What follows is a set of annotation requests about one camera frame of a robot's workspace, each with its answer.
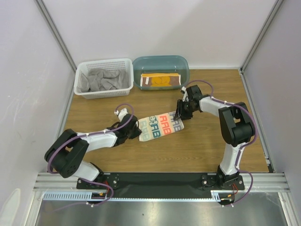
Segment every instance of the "wooden tabletop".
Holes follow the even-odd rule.
[[[237,70],[191,70],[190,80],[202,79],[213,84],[214,97],[228,102],[247,103],[246,93]],[[203,94],[210,87],[197,83]],[[142,91],[131,89],[124,97],[86,100],[74,95],[65,128],[76,132],[103,130],[118,121],[116,106],[129,103],[140,119],[174,111],[179,90]],[[184,121],[185,128],[176,133],[147,142],[127,140],[114,148],[86,153],[84,160],[103,171],[119,172],[215,172],[221,163],[225,142],[219,119],[209,113],[194,112],[193,119]],[[241,160],[242,170],[267,172],[267,164],[259,139],[247,147]]]

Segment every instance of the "blue plastic container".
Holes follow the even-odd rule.
[[[180,89],[189,81],[188,63],[182,56],[142,56],[134,60],[133,69],[134,85],[141,90]],[[140,86],[140,79],[141,74],[143,73],[178,73],[181,75],[181,85],[169,87],[142,87]]]

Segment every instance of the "plastic laundry basket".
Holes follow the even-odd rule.
[[[87,77],[90,70],[98,69],[98,68],[102,68],[110,72],[118,69],[126,70],[128,75],[128,88],[82,93],[80,91],[80,88],[82,87],[81,81],[83,76]],[[86,99],[126,96],[130,93],[130,89],[133,87],[133,82],[134,82],[133,64],[130,59],[123,58],[123,59],[83,62],[79,64],[76,70],[75,81],[74,81],[74,93],[76,95],[83,96]]]

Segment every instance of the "shiny floor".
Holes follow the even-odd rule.
[[[286,226],[277,193],[252,193],[234,208],[215,202],[107,202],[103,206],[43,201],[36,226]]]

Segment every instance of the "purple cable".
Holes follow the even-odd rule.
[[[131,114],[131,117],[126,121],[126,123],[124,123],[123,125],[121,125],[120,127],[117,127],[115,129],[112,129],[112,130],[109,130],[107,132],[114,132],[114,131],[117,131],[123,127],[125,127],[130,121],[131,119],[133,118],[133,115],[134,115],[134,108],[133,106],[129,105],[129,104],[120,104],[119,106],[116,107],[115,111],[117,111],[117,109],[123,105],[126,105],[126,106],[129,106],[132,110],[132,114]],[[104,134],[103,131],[98,131],[98,132],[93,132],[93,133],[89,133],[88,136],[93,136],[93,135],[99,135],[99,134]],[[57,155],[57,153],[59,153],[63,148],[65,148],[70,142],[72,142],[73,140],[76,140],[78,138],[81,138],[81,137],[86,137],[87,135],[86,134],[83,134],[83,135],[79,135],[79,136],[76,136],[76,137],[73,137],[69,140],[67,140],[65,143],[63,143],[53,154],[52,156],[50,157],[49,161],[48,161],[48,165],[47,165],[47,171],[51,174],[57,174],[57,172],[53,172],[52,171],[52,167],[51,167],[51,163],[53,161],[53,159],[55,158],[55,156]]]
[[[91,184],[105,186],[105,187],[109,188],[112,191],[111,195],[107,199],[105,199],[105,200],[103,200],[103,201],[101,201],[100,203],[97,203],[97,204],[90,204],[90,206],[100,206],[100,205],[106,203],[108,200],[110,200],[114,195],[114,190],[110,185],[106,185],[106,184],[98,183],[98,182],[94,182],[94,181],[89,181],[89,180],[86,180],[86,179],[83,179],[83,178],[81,178],[81,180],[86,181],[86,182],[91,183]],[[47,212],[47,213],[53,213],[53,212],[57,212],[57,211],[60,211],[60,210],[64,210],[64,209],[66,209],[68,207],[71,207],[71,206],[83,205],[83,204],[87,205],[86,202],[76,202],[76,203],[72,203],[72,204],[60,207],[58,209],[55,209],[55,210]]]
[[[215,102],[217,102],[217,103],[220,103],[220,104],[225,104],[225,105],[228,105],[228,106],[234,106],[234,107],[237,107],[237,108],[239,108],[240,110],[244,111],[244,112],[248,115],[248,117],[251,119],[251,121],[252,121],[252,123],[253,123],[253,125],[254,125],[254,128],[255,128],[255,135],[254,135],[253,140],[250,141],[250,142],[248,142],[248,143],[246,143],[246,144],[244,144],[244,145],[242,145],[242,146],[239,148],[237,158],[235,159],[235,165],[234,165],[234,166],[235,166],[235,168],[237,169],[237,171],[240,172],[240,173],[247,173],[247,174],[249,174],[250,177],[251,177],[251,183],[250,183],[249,189],[248,189],[247,192],[243,195],[243,197],[241,197],[239,200],[237,200],[236,202],[233,203],[233,204],[235,204],[235,203],[238,203],[238,202],[240,202],[241,200],[243,200],[243,199],[250,193],[250,191],[251,191],[251,189],[252,189],[252,186],[253,186],[253,175],[252,175],[250,172],[248,172],[248,171],[238,169],[237,164],[238,164],[238,161],[239,161],[239,158],[240,158],[240,155],[241,155],[241,149],[243,149],[244,147],[247,147],[247,146],[253,144],[253,143],[255,142],[255,140],[257,139],[257,137],[258,137],[258,132],[257,132],[257,127],[256,127],[256,124],[255,124],[255,120],[254,120],[253,116],[252,116],[245,108],[243,108],[242,106],[239,106],[239,105],[236,105],[236,104],[233,104],[233,103],[228,103],[228,102],[225,102],[225,101],[222,101],[222,100],[219,100],[219,99],[214,98],[214,97],[213,97],[213,91],[214,91],[213,85],[210,84],[210,83],[207,82],[207,81],[204,81],[204,80],[192,80],[192,81],[188,82],[186,86],[188,86],[188,85],[191,84],[192,82],[197,82],[197,81],[204,82],[204,83],[208,84],[208,85],[211,87],[211,94],[210,94],[210,97],[211,97],[211,99],[212,99],[213,101],[215,101]]]

